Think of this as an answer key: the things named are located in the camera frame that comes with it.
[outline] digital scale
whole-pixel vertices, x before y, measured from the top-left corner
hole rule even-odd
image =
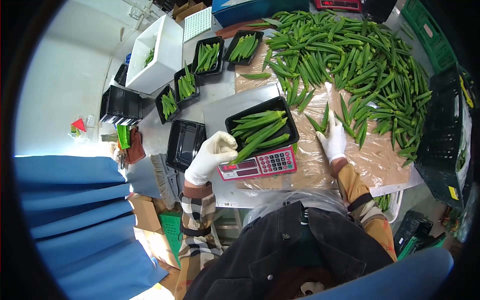
[[[337,0],[315,0],[317,9],[342,9],[350,11],[361,12],[361,1],[360,0],[347,0],[347,1],[337,1]]]
[[[223,181],[228,181],[293,172],[297,170],[297,163],[290,145],[245,159],[236,165],[220,165],[217,170]]]
[[[227,131],[226,117],[278,96],[280,93],[277,85],[267,84],[205,105],[204,121],[207,138],[219,130]],[[293,172],[297,170],[297,163],[293,155],[293,147],[290,145],[245,159],[236,165],[220,165],[217,170],[223,181],[230,181]]]

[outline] blue box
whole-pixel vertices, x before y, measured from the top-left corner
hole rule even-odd
[[[253,21],[271,17],[279,11],[306,11],[309,0],[213,0],[212,14],[225,28],[240,22]]]

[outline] red digital display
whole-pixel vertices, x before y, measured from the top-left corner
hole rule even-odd
[[[358,3],[350,1],[321,1],[323,6],[351,7],[358,8]]]
[[[238,176],[253,175],[253,174],[258,174],[258,169],[237,171]]]
[[[243,162],[237,164],[237,166],[239,166],[239,169],[252,168],[252,167],[255,167],[256,165],[257,164],[255,164],[254,160],[243,161]]]
[[[231,172],[235,169],[237,169],[237,165],[231,165],[231,166],[220,166],[222,168],[223,172]]]

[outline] white wall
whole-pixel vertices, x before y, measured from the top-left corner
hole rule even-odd
[[[74,0],[78,3],[93,8],[99,12],[104,12],[109,16],[124,22],[131,28],[137,25],[138,20],[129,16],[131,5],[121,0]],[[135,3],[136,6],[144,8],[148,4],[148,0],[130,0],[131,3]],[[156,5],[152,4],[147,10],[153,10],[153,12],[161,17],[165,13],[161,11]],[[153,23],[155,19],[148,18],[150,23]]]
[[[139,35],[127,18],[116,19],[77,1],[65,3],[39,43],[24,81],[15,129],[16,155],[109,155],[107,143],[98,143],[98,128],[96,140],[84,144],[75,143],[68,132],[78,115],[98,119],[101,95]],[[102,124],[100,131],[110,133],[114,128]]]

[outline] scale keypad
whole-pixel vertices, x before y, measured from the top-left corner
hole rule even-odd
[[[291,157],[293,157],[293,155],[290,149],[274,154],[258,156],[258,160],[261,162],[259,167],[262,170],[262,174],[293,170],[295,166]]]

